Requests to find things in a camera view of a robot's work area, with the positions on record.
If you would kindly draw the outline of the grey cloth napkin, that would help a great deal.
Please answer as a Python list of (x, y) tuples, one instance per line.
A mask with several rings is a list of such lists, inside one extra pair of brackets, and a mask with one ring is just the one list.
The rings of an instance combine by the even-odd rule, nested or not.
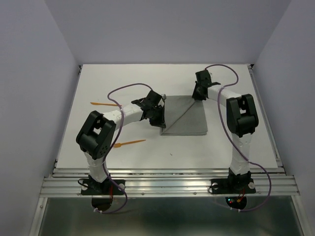
[(162, 136), (204, 136), (208, 126), (202, 101), (187, 95), (169, 96), (165, 101), (166, 127)]

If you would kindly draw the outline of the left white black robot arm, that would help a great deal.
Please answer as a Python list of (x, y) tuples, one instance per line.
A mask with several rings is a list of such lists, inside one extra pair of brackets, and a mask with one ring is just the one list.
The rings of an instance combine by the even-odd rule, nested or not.
[(85, 154), (93, 181), (93, 189), (103, 194), (109, 190), (108, 170), (105, 158), (117, 141), (115, 132), (121, 133), (122, 127), (144, 119), (153, 127), (165, 128), (165, 95), (149, 91), (144, 98), (131, 101), (117, 110), (99, 113), (92, 111), (80, 129), (76, 143)]

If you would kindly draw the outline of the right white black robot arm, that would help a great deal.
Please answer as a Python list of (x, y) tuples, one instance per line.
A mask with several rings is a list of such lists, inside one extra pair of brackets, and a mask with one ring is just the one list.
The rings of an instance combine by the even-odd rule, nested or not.
[(249, 151), (252, 134), (259, 119), (251, 94), (241, 95), (212, 82), (208, 70), (195, 73), (194, 100), (212, 99), (218, 103), (223, 130), (232, 144), (232, 160), (226, 180), (227, 188), (237, 192), (251, 182)]

